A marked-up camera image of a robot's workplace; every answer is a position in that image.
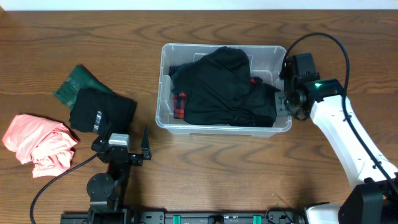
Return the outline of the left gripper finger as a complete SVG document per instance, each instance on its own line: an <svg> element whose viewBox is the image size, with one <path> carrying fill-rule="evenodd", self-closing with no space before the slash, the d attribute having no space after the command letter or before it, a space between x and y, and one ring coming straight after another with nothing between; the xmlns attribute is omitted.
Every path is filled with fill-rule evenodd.
<svg viewBox="0 0 398 224"><path fill-rule="evenodd" d="M111 125L109 124L105 130L99 133L98 137L93 141L91 149L95 152L101 152L108 145L111 135Z"/></svg>
<svg viewBox="0 0 398 224"><path fill-rule="evenodd" d="M142 136L142 141L141 141L141 152L142 152L142 158L144 160L151 160L152 159L152 153L150 151L150 144L149 144L149 137L148 137L147 127L145 127L144 131L143 131L143 136Z"/></svg>

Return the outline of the black garment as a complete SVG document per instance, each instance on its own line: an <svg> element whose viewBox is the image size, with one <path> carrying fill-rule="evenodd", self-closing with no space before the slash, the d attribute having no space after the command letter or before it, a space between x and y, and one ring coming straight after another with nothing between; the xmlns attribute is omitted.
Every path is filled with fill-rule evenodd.
<svg viewBox="0 0 398 224"><path fill-rule="evenodd" d="M110 130L126 134L133 121L137 102L95 89L81 89L70 114L70 126L84 133Z"/></svg>
<svg viewBox="0 0 398 224"><path fill-rule="evenodd" d="M278 89L251 76L248 56L240 49L215 50L181 71L174 83L188 96L213 97L228 108L232 117L220 124L270 128L276 120L274 94Z"/></svg>

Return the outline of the clear plastic storage bin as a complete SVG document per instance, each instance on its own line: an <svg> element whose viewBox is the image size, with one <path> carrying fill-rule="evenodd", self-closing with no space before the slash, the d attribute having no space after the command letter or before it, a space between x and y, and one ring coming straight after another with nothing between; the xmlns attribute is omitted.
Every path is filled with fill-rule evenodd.
<svg viewBox="0 0 398 224"><path fill-rule="evenodd" d="M291 116L278 116L271 128L239 127L228 125L198 126L174 118L174 85L169 77L169 68L173 65L196 62L214 52L221 45L168 43L162 47L159 89L155 122L160 128L172 134L227 134L255 137L271 137L285 133L292 127ZM282 60L286 50L278 45L230 45L233 49L245 52L249 59L252 77L259 77L265 83L280 90L284 82L279 78Z"/></svg>

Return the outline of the pink garment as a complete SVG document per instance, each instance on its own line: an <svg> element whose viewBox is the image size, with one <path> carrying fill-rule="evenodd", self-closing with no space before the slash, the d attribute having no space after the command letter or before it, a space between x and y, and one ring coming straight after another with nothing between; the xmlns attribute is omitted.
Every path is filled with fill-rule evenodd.
<svg viewBox="0 0 398 224"><path fill-rule="evenodd" d="M21 164L34 163L32 176L38 178L66 172L78 140L63 123L20 114L11 121L2 143Z"/></svg>

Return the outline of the red plaid garment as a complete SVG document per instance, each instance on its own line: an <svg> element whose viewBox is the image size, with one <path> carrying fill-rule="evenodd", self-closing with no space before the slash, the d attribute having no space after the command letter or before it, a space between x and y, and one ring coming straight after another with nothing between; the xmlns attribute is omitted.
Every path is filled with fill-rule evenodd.
<svg viewBox="0 0 398 224"><path fill-rule="evenodd" d="M187 93L179 87L173 87L173 118L182 119L190 124L220 124L231 118L232 115L228 108L214 102L213 97L206 97Z"/></svg>

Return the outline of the dark green garment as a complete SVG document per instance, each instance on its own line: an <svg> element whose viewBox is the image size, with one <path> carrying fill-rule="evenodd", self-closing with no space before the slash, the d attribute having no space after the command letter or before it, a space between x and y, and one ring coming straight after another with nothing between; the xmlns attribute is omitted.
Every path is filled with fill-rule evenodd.
<svg viewBox="0 0 398 224"><path fill-rule="evenodd" d="M53 95L62 104L73 109L80 89L95 89L103 93L115 95L110 88L101 83L84 65L77 65Z"/></svg>

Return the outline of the dark teal garment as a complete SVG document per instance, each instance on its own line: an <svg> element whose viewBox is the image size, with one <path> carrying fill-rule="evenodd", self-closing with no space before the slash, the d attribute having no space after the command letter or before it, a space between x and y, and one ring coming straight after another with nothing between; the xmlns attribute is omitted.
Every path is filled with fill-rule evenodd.
<svg viewBox="0 0 398 224"><path fill-rule="evenodd" d="M174 81L178 78L181 71L184 71L187 68L190 68L192 65L193 65L193 62L192 63L183 63L181 65L170 66L168 76L171 78L172 85L174 86L174 88L171 90L171 92L174 95L178 95L181 92L180 88L174 83Z"/></svg>

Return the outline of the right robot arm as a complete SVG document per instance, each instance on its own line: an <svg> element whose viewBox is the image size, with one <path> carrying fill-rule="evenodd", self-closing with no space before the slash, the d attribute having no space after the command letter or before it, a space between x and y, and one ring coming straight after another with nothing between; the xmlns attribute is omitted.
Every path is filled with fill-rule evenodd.
<svg viewBox="0 0 398 224"><path fill-rule="evenodd" d="M322 80L310 53L282 64L284 92L276 112L311 119L344 168L352 192L342 205L303 208L299 223L397 223L397 167L377 148L336 79Z"/></svg>

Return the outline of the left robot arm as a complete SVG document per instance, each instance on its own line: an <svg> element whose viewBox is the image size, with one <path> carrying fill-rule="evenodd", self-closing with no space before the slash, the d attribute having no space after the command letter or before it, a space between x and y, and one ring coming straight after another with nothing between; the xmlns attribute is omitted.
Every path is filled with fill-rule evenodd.
<svg viewBox="0 0 398 224"><path fill-rule="evenodd" d="M108 170L94 175L87 183L86 191L90 196L88 223L138 223L134 210L124 205L124 198L131 167L142 166L144 160L152 158L147 128L143 131L138 154L129 152L129 135L112 133L109 129L93 141L91 149L108 165Z"/></svg>

